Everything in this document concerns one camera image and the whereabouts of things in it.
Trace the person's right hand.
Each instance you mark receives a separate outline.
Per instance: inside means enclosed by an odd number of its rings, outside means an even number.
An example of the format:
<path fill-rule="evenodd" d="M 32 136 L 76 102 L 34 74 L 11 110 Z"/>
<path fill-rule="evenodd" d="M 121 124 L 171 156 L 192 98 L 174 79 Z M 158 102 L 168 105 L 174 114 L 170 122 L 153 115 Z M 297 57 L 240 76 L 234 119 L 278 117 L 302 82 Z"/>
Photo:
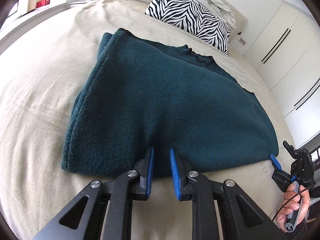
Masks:
<path fill-rule="evenodd" d="M 296 192 L 295 192 L 295 185 L 291 184 L 288 188 L 287 191 L 283 195 L 283 203 L 284 205 L 290 198 L 292 198 Z M 279 226 L 279 228 L 284 232 L 287 233 L 287 230 L 285 229 L 284 225 L 287 221 L 287 215 L 289 215 L 291 212 L 296 211 L 300 208 L 300 214 L 299 217 L 297 218 L 297 225 L 299 225 L 304 218 L 306 217 L 306 214 L 308 213 L 310 205 L 310 194 L 309 190 L 305 190 L 302 192 L 299 196 L 296 196 L 294 199 L 292 199 L 290 202 L 288 202 L 282 210 L 277 214 L 276 216 L 276 222 Z"/>

